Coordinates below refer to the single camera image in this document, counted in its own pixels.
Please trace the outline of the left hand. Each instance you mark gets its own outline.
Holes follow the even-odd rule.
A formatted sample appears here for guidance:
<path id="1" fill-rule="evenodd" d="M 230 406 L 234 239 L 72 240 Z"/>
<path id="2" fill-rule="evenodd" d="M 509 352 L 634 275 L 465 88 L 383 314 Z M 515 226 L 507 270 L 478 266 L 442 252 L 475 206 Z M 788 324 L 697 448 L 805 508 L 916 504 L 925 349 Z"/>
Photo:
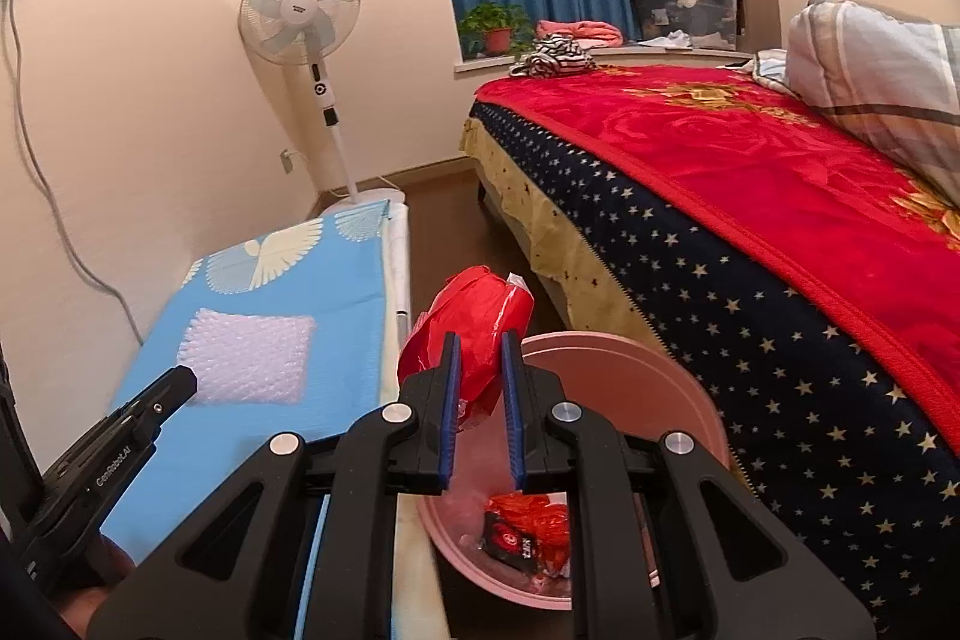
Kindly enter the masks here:
<path id="1" fill-rule="evenodd" d="M 135 560 L 121 546 L 99 534 L 91 544 L 89 557 L 76 562 L 76 569 L 68 574 L 67 584 L 60 588 L 53 604 L 65 624 L 85 638 L 99 606 L 136 568 Z"/>

